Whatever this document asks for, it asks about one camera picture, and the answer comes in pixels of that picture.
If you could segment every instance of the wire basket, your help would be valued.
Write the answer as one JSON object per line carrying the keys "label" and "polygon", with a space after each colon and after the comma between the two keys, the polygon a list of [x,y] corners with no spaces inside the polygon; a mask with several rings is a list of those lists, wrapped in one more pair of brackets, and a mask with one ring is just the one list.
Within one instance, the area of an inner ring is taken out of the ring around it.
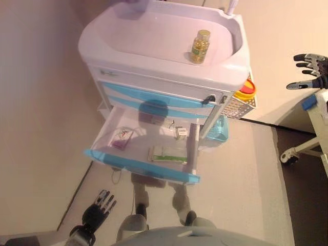
{"label": "wire basket", "polygon": [[233,96],[222,114],[230,118],[240,119],[253,109],[256,109],[256,104],[256,96],[248,101],[242,101]]}

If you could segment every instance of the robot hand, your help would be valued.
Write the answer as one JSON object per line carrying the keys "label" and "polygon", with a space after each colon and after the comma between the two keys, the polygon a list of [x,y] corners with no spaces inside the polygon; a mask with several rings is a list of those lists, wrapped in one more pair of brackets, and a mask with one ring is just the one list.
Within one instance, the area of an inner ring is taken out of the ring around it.
{"label": "robot hand", "polygon": [[316,79],[294,82],[287,85],[289,90],[298,90],[305,88],[328,89],[328,58],[316,54],[299,54],[294,56],[294,61],[304,62],[297,63],[298,68],[308,68],[303,70],[303,74],[310,74]]}
{"label": "robot hand", "polygon": [[116,200],[110,205],[114,195],[109,197],[109,194],[110,192],[106,190],[102,190],[99,193],[94,203],[83,213],[83,225],[77,225],[71,231],[70,238],[65,244],[66,246],[92,246],[95,243],[95,231],[101,226],[116,205]]}

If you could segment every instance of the blue drawer handle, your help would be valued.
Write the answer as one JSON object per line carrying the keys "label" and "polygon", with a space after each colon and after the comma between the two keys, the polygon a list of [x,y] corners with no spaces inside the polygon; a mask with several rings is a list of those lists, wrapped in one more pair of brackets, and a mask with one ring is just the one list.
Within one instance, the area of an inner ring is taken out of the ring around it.
{"label": "blue drawer handle", "polygon": [[149,91],[144,91],[140,89],[134,89],[126,86],[118,86],[111,83],[103,82],[104,85],[116,92],[127,95],[134,99],[139,99],[142,101],[149,100],[158,100],[165,102],[168,106],[171,107],[180,107],[180,108],[212,108],[214,105],[207,104],[203,105],[201,102],[191,99],[184,99],[176,96],[169,96],[160,93],[154,93]]}
{"label": "blue drawer handle", "polygon": [[87,149],[84,153],[95,160],[101,161],[102,163],[114,166],[116,168],[126,169],[132,173],[137,173],[140,175],[184,183],[199,183],[200,181],[199,176],[190,173],[179,172],[138,160],[125,159],[115,155],[106,154],[98,150]]}
{"label": "blue drawer handle", "polygon": [[119,98],[116,96],[108,96],[108,98],[109,98],[109,100],[117,101],[117,102],[127,105],[131,108],[138,109],[144,113],[159,115],[162,117],[170,116],[170,117],[188,118],[188,119],[201,119],[201,118],[208,117],[206,115],[192,114],[192,113],[186,113],[186,112],[182,112],[182,111],[164,108],[163,106],[165,105],[165,103],[163,103],[161,101],[152,100],[152,102],[154,102],[154,104],[148,105],[148,104],[144,104],[144,103],[141,104],[139,102],[137,103],[136,101],[125,100],[125,99],[122,99],[122,98]]}

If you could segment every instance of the white cart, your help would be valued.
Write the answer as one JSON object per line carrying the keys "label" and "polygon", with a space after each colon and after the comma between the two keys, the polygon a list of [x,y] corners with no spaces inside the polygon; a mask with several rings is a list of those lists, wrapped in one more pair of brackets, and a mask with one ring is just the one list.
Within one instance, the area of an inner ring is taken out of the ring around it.
{"label": "white cart", "polygon": [[[249,49],[240,15],[164,1],[113,4],[83,31],[79,51],[103,99],[106,122],[91,158],[116,168],[182,183],[198,183],[198,144],[249,75]],[[211,32],[205,61],[189,61],[197,31]],[[204,104],[209,96],[213,100]],[[189,130],[150,124],[153,115]],[[110,146],[117,130],[133,135],[125,150]],[[152,146],[187,147],[188,163],[151,162]]]}
{"label": "white cart", "polygon": [[[320,97],[320,94],[327,93],[326,90],[320,90],[315,95]],[[318,104],[307,110],[311,123],[316,133],[316,137],[302,143],[299,146],[289,148],[280,155],[280,161],[284,166],[289,166],[296,163],[300,154],[307,154],[321,157],[326,175],[328,176],[328,125],[322,117],[322,109],[327,109],[327,106]],[[322,152],[312,150],[314,147],[321,146]]]}

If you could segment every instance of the yellow lid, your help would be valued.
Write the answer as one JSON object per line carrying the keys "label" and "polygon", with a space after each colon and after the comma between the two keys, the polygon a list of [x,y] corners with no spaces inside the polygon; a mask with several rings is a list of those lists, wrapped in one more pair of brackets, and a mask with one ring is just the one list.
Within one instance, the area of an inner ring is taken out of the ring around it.
{"label": "yellow lid", "polygon": [[198,38],[202,38],[202,39],[206,39],[206,40],[208,40],[210,38],[210,35],[211,35],[210,31],[205,30],[205,29],[199,30],[197,33]]}
{"label": "yellow lid", "polygon": [[256,89],[255,89],[255,85],[249,80],[246,80],[244,85],[248,88],[253,87],[253,93],[244,93],[241,91],[236,91],[234,97],[243,101],[248,101],[255,96]]}

